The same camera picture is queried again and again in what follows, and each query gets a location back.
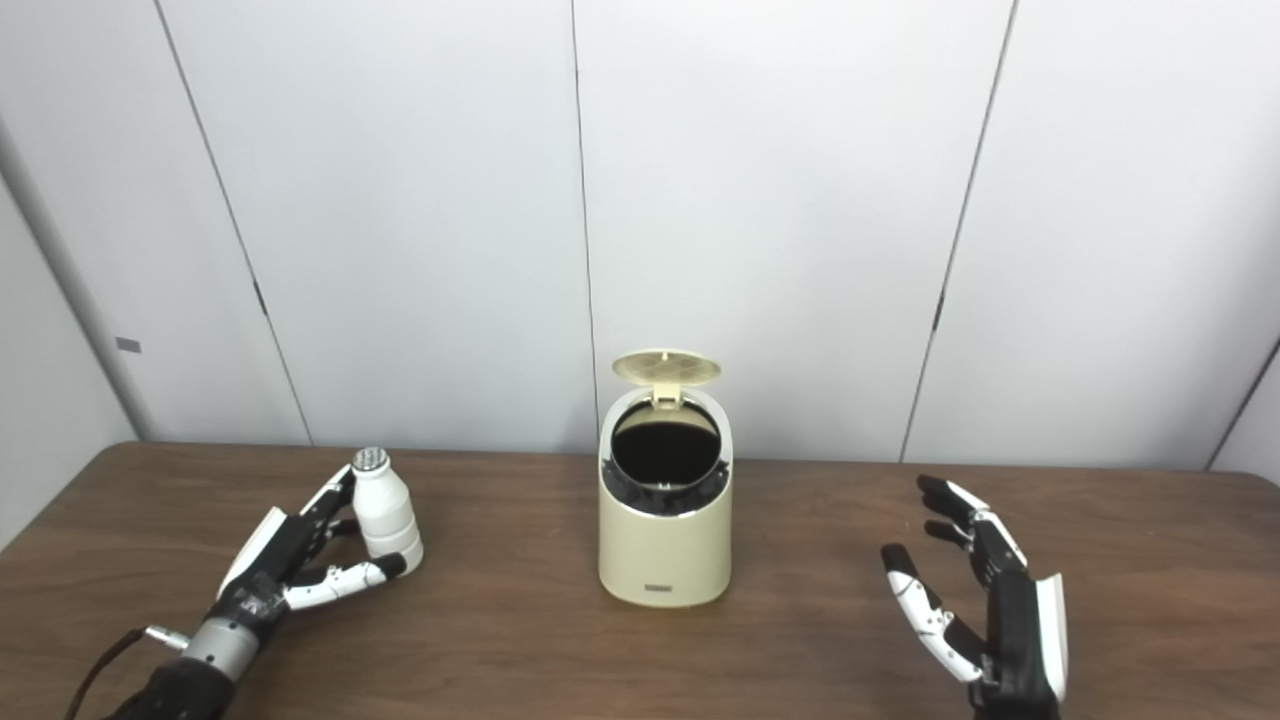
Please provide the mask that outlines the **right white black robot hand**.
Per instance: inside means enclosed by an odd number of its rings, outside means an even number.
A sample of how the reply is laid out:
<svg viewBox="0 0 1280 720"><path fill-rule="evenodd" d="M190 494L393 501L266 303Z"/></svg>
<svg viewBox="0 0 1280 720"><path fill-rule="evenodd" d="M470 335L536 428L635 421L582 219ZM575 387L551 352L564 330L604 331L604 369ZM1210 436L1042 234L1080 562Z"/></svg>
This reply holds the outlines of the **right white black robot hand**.
<svg viewBox="0 0 1280 720"><path fill-rule="evenodd" d="M1059 719L1069 679L1062 575L1036 579L1004 520L961 486L920 474L916 488L937 515L925 533L964 551L986 593L986 633L945 607L905 546L884 544L884 574L910 628L966 687L975 719Z"/></svg>

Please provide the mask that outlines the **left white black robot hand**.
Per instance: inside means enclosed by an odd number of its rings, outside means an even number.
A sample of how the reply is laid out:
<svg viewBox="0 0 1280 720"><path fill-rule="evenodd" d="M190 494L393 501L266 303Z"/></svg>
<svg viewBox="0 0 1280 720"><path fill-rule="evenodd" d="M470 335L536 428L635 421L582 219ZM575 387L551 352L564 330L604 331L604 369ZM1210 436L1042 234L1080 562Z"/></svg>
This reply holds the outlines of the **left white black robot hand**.
<svg viewBox="0 0 1280 720"><path fill-rule="evenodd" d="M337 516L352 505L356 483L346 465L300 512L271 507L241 547L204 618L233 623L264 644L291 611L333 603L408 574L410 559L401 552L310 566L330 541L360 533L358 519Z"/></svg>

